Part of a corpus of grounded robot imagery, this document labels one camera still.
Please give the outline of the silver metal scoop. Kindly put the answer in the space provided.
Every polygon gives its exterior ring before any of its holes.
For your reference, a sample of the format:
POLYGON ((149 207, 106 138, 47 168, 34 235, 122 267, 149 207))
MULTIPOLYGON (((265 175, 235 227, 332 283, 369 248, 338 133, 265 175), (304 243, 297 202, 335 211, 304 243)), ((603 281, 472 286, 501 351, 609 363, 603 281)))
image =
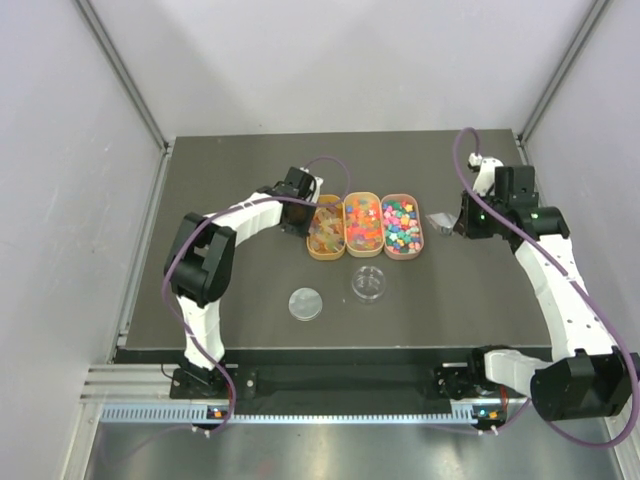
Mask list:
POLYGON ((446 212, 428 214, 426 219, 429 224, 443 236, 451 236, 457 222, 455 215, 446 212))

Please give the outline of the orange tray yellow gummies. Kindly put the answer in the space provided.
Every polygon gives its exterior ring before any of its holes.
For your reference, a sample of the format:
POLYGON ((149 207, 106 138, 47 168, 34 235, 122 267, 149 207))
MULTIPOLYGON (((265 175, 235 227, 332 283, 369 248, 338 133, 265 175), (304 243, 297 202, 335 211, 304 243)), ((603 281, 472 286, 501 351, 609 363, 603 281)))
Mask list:
POLYGON ((343 203, 337 195, 322 194, 306 239, 309 255, 318 261, 334 261, 346 252, 343 203))

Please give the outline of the pink tray colourful candies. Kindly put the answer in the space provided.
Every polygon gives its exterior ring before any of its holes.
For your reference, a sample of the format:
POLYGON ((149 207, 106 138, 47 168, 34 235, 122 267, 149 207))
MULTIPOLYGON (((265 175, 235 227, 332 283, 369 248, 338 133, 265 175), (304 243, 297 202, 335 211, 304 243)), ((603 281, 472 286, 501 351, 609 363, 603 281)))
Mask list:
POLYGON ((405 193, 381 199, 385 254, 393 260, 416 258, 425 246, 417 200, 405 193))

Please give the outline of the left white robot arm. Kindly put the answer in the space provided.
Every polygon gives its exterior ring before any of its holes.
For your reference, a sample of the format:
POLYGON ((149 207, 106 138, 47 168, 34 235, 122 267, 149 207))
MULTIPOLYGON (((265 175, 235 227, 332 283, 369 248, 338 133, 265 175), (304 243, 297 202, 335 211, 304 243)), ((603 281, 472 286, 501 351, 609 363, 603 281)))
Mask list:
POLYGON ((192 384, 205 396, 226 387, 227 374, 216 366, 225 354, 220 304, 229 287, 236 248, 265 229, 279 227, 306 237, 323 179, 306 168, 291 167, 283 181, 257 189, 223 211, 189 213, 181 221, 164 266, 161 294, 174 295, 185 331, 184 356, 195 367, 192 384))

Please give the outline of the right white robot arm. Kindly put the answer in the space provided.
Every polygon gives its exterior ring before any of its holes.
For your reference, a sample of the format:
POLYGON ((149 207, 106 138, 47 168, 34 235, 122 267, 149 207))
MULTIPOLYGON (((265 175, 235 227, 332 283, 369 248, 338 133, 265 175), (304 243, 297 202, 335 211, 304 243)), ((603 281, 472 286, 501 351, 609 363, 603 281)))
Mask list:
POLYGON ((624 353, 603 316, 587 302, 568 225, 556 207, 542 207, 531 166, 509 167, 472 155, 477 178, 462 193, 456 233, 467 239, 499 236, 526 273, 551 340, 543 361, 514 347, 473 352, 466 380, 487 396, 504 385, 532 402, 546 421, 611 417, 639 407, 639 356, 624 353))

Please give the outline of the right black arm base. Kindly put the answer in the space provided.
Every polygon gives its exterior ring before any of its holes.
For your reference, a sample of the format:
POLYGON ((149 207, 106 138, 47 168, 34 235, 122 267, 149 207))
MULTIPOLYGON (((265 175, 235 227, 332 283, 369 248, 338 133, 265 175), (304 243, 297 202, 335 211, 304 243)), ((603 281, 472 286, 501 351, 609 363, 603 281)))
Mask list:
POLYGON ((505 345, 490 345, 473 348, 464 363, 441 364, 433 369, 434 383, 438 393, 451 400, 486 397, 498 392, 505 384, 496 383, 487 376, 485 355, 497 350, 510 350, 505 345))

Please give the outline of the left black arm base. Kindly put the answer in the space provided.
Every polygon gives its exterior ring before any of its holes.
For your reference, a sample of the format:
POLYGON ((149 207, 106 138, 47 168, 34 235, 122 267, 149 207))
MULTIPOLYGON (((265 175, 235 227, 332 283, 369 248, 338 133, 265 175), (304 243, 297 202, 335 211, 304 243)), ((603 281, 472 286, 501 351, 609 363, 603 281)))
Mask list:
POLYGON ((229 382, 217 370, 179 365, 171 374, 160 365, 161 374, 170 381, 169 397, 177 400, 232 400, 229 382))

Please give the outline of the clear round lid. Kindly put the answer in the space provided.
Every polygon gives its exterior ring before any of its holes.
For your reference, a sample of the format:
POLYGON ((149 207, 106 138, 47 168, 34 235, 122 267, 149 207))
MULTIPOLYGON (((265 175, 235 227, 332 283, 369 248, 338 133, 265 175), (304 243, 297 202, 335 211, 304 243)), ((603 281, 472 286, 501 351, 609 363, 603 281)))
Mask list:
POLYGON ((302 287, 289 297, 288 310, 298 321, 308 322, 319 316, 323 309, 321 295, 313 288, 302 287))

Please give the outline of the clear round jar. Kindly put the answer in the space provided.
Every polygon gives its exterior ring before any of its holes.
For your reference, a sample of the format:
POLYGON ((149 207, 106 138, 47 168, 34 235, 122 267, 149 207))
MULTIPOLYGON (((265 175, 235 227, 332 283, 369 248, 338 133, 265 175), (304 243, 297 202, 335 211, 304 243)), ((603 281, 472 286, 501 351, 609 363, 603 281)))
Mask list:
POLYGON ((378 267, 362 266, 354 272, 351 288, 359 301, 363 303, 377 302, 386 291, 385 274, 378 267))

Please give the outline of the black base crossbar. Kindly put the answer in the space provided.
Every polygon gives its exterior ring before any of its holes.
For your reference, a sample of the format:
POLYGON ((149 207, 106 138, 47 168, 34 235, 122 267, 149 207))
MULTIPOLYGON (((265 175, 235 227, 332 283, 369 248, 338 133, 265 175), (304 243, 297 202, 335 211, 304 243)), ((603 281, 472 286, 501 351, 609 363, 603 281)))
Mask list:
POLYGON ((415 393, 437 399, 440 394, 430 371, 412 365, 235 365, 231 372, 242 387, 257 396, 276 392, 415 393))

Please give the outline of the aluminium front rail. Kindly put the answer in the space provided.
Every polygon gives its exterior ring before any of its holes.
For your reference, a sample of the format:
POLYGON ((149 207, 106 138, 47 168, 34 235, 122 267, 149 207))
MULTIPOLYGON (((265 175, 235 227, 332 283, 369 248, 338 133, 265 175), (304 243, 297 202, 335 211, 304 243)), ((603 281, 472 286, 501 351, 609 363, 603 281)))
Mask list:
POLYGON ((464 367, 425 365, 249 365, 199 372, 150 365, 92 369, 81 398, 87 401, 235 400, 241 411, 294 408, 320 411, 331 402, 345 411, 368 404, 437 409, 447 401, 493 399, 499 389, 476 387, 464 367))

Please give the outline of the right aluminium frame post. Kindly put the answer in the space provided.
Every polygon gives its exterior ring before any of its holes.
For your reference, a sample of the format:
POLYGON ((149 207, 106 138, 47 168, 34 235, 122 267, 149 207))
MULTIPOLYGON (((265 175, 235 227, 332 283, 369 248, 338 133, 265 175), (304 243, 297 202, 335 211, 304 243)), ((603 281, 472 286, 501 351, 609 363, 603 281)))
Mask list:
POLYGON ((612 0, 594 0, 589 2, 586 13, 579 21, 575 32, 571 35, 569 43, 563 50, 542 93, 536 100, 531 113, 527 116, 524 126, 516 135, 518 144, 522 148, 525 148, 533 137, 533 134, 559 93, 569 73, 612 5, 612 0))

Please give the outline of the aluminium frame post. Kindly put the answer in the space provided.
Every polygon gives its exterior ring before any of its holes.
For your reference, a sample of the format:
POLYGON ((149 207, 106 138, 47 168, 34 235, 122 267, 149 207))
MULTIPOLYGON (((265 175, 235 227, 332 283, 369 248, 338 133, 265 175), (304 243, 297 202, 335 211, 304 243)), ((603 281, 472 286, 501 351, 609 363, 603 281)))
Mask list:
POLYGON ((89 29, 99 49, 109 64, 125 95, 139 116, 154 144, 162 151, 169 149, 169 141, 162 133, 133 76, 120 55, 93 3, 89 0, 72 0, 84 24, 89 29))
POLYGON ((536 100, 531 113, 527 116, 524 126, 516 135, 518 144, 522 148, 525 148, 533 137, 533 134, 559 93, 569 73, 612 5, 612 0, 594 0, 589 2, 586 13, 579 21, 575 32, 571 35, 569 43, 563 50, 542 93, 536 100))

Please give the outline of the left aluminium frame post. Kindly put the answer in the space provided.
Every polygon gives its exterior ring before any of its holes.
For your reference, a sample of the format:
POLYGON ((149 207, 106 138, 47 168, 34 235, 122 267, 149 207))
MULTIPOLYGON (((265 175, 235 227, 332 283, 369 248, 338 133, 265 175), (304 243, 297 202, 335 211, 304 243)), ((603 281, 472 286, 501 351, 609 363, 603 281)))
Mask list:
POLYGON ((125 95, 139 116, 154 144, 162 151, 169 149, 169 141, 162 133, 133 76, 120 55, 93 3, 89 0, 72 0, 84 24, 89 29, 99 49, 109 64, 125 95))

